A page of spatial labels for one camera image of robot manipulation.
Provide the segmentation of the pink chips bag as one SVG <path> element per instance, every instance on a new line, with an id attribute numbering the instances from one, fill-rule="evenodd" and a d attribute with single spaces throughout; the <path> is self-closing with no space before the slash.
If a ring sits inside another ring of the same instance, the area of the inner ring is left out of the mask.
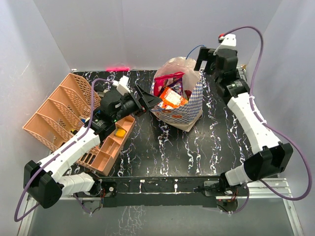
<path id="1" fill-rule="evenodd" d="M 173 84 L 174 82 L 178 81 L 184 76 L 184 72 L 176 72 L 173 74 L 163 75 L 154 78 L 154 96 L 160 96 L 164 89 Z"/>

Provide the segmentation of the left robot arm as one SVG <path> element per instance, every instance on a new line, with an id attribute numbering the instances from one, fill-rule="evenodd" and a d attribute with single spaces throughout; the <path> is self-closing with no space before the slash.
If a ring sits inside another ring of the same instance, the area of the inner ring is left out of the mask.
<path id="1" fill-rule="evenodd" d="M 140 116 L 162 99 L 135 87 L 121 94 L 117 89 L 105 93 L 93 116 L 69 141 L 39 162 L 29 161 L 24 167 L 24 192 L 43 208 L 50 208 L 60 197 L 79 192 L 97 196 L 102 185 L 87 173 L 65 176 L 65 172 L 84 154 L 101 144 L 115 129 L 116 122 L 131 114 Z"/>

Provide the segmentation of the blue checkered paper bag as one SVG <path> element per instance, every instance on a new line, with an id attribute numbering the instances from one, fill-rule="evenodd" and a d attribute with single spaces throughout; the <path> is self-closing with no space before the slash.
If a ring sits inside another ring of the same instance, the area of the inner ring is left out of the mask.
<path id="1" fill-rule="evenodd" d="M 150 94 L 161 99 L 151 112 L 163 122 L 190 131 L 202 115 L 203 84 L 196 60 L 175 57 L 154 75 Z"/>

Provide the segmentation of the yellow sponge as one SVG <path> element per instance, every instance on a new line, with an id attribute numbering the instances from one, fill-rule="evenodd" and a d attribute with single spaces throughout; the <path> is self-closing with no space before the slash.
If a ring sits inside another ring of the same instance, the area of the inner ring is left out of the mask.
<path id="1" fill-rule="evenodd" d="M 116 128 L 114 131 L 114 136 L 117 138 L 124 138 L 126 135 L 126 131 L 122 128 Z"/>

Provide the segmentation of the orange snack bag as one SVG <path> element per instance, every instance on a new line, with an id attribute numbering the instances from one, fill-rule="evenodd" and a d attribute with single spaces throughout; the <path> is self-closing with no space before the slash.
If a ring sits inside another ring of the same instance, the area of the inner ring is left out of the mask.
<path id="1" fill-rule="evenodd" d="M 183 96 L 180 96 L 169 87 L 166 87 L 160 98 L 162 101 L 159 103 L 159 106 L 162 109 L 176 109 L 188 103 Z"/>

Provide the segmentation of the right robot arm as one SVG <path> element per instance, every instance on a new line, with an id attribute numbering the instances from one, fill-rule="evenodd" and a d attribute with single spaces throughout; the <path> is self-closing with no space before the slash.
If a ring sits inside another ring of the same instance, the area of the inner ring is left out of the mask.
<path id="1" fill-rule="evenodd" d="M 293 148 L 289 143 L 282 143 L 265 127 L 262 119 L 254 115 L 255 106 L 249 94 L 249 85 L 237 68 L 237 51 L 216 51 L 202 46 L 194 68 L 196 71 L 203 61 L 206 62 L 205 73 L 215 80 L 218 95 L 238 119 L 253 153 L 242 165 L 222 173 L 214 187 L 225 195 L 231 195 L 238 185 L 282 173 L 293 154 Z"/>

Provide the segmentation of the peach plastic desk organizer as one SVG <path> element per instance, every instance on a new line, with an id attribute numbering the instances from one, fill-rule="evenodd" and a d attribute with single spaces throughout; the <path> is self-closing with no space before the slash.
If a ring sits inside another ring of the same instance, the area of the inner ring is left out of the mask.
<path id="1" fill-rule="evenodd" d="M 50 151 L 56 151 L 83 126 L 83 121 L 91 113 L 91 103 L 97 107 L 100 97 L 91 99 L 91 86 L 78 75 L 69 73 L 52 92 L 23 129 L 42 142 Z M 135 126 L 133 116 L 116 122 L 116 127 L 126 131 L 123 137 L 113 133 L 103 143 L 92 148 L 77 161 L 92 171 L 108 175 L 113 168 L 124 144 Z"/>

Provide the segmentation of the purple snack bag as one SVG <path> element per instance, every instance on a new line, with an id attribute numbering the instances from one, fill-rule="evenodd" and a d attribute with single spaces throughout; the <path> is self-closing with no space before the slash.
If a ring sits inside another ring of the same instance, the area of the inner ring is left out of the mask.
<path id="1" fill-rule="evenodd" d="M 178 80 L 178 81 L 174 82 L 172 85 L 170 85 L 170 88 L 171 88 L 174 92 L 176 92 L 177 94 L 179 94 L 180 96 L 183 96 L 183 95 L 184 95 L 182 81 Z"/>

